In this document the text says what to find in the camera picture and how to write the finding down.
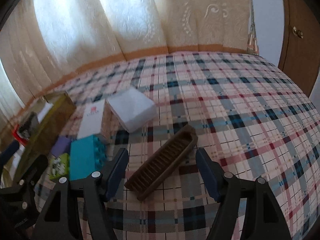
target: red object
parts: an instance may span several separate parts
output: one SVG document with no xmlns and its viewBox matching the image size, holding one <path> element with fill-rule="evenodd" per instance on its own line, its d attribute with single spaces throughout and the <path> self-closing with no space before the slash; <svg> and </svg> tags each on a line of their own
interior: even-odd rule
<svg viewBox="0 0 320 240">
<path fill-rule="evenodd" d="M 19 125 L 16 124 L 12 130 L 12 135 L 13 137 L 19 142 L 21 143 L 24 147 L 27 145 L 28 141 L 24 138 L 21 138 L 18 133 L 17 130 L 19 129 Z"/>
</svg>

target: white box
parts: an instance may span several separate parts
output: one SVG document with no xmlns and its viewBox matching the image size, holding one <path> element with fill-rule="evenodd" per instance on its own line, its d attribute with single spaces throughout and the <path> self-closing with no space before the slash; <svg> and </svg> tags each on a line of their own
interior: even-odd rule
<svg viewBox="0 0 320 240">
<path fill-rule="evenodd" d="M 84 110 L 77 139 L 96 135 L 100 140 L 109 142 L 111 115 L 105 99 L 88 104 Z"/>
<path fill-rule="evenodd" d="M 122 127 L 134 132 L 157 114 L 156 104 L 133 87 L 107 98 Z"/>
</svg>

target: blue gripper pad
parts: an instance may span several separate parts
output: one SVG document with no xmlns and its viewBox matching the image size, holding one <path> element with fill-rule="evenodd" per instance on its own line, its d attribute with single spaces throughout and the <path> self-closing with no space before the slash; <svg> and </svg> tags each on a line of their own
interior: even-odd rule
<svg viewBox="0 0 320 240">
<path fill-rule="evenodd" d="M 209 196 L 220 203 L 222 199 L 219 189 L 222 188 L 224 181 L 224 171 L 220 164 L 213 162 L 203 148 L 199 148 L 196 152 L 196 164 Z"/>
<path fill-rule="evenodd" d="M 129 162 L 129 153 L 127 149 L 122 148 L 123 152 L 118 153 L 121 154 L 120 158 L 118 159 L 111 175 L 108 180 L 108 190 L 106 193 L 106 199 L 107 201 L 110 200 L 110 198 L 114 197 L 116 195 L 116 192 L 118 190 L 119 184 L 121 179 L 124 177 L 125 169 L 127 168 L 128 162 Z"/>
</svg>

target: purple block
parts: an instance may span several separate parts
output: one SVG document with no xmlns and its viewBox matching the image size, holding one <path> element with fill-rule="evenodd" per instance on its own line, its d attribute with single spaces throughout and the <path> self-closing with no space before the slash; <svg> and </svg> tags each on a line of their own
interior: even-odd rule
<svg viewBox="0 0 320 240">
<path fill-rule="evenodd" d="M 63 153 L 70 154 L 71 140 L 65 136 L 59 136 L 55 145 L 51 149 L 51 154 L 55 157 L 59 157 Z"/>
</svg>

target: box with red logo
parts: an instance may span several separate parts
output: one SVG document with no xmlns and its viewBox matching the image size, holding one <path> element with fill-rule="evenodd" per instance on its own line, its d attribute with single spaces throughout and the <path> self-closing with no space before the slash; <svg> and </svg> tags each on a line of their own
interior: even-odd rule
<svg viewBox="0 0 320 240">
<path fill-rule="evenodd" d="M 84 110 L 77 139 L 96 135 L 103 142 L 110 141 L 111 110 L 105 100 L 88 104 Z"/>
</svg>

